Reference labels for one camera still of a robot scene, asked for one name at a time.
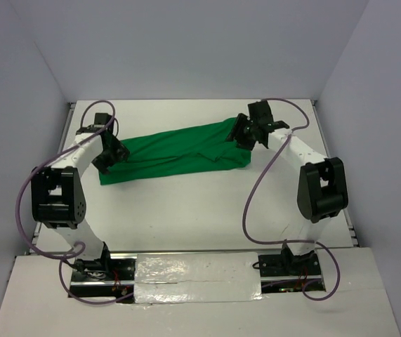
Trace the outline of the green t shirt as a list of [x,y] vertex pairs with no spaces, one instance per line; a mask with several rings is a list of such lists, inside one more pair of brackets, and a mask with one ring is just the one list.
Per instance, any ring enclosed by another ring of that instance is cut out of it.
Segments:
[[101,185],[191,173],[241,169],[251,163],[251,151],[225,139],[235,118],[148,136],[123,139],[126,161],[100,173]]

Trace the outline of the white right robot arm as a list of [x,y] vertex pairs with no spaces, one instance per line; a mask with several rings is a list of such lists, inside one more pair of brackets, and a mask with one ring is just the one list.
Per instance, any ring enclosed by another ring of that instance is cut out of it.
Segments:
[[238,114],[226,140],[238,148],[253,150],[256,143],[276,147],[273,159],[263,169],[267,173],[283,158],[297,179],[296,206],[304,221],[297,237],[278,239],[279,254],[259,256],[253,267],[263,277],[304,275],[317,271],[315,247],[324,228],[348,206],[344,165],[338,157],[328,158],[296,136],[298,127],[273,118],[268,100],[248,105],[248,114]]

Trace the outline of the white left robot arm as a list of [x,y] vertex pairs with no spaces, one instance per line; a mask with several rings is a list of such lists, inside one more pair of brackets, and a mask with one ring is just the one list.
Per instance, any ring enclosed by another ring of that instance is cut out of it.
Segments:
[[114,117],[97,113],[93,124],[76,132],[75,149],[45,165],[31,180],[32,215],[71,247],[74,268],[102,280],[113,274],[107,244],[86,220],[87,203],[81,177],[89,166],[107,175],[126,161],[129,150],[113,134]]

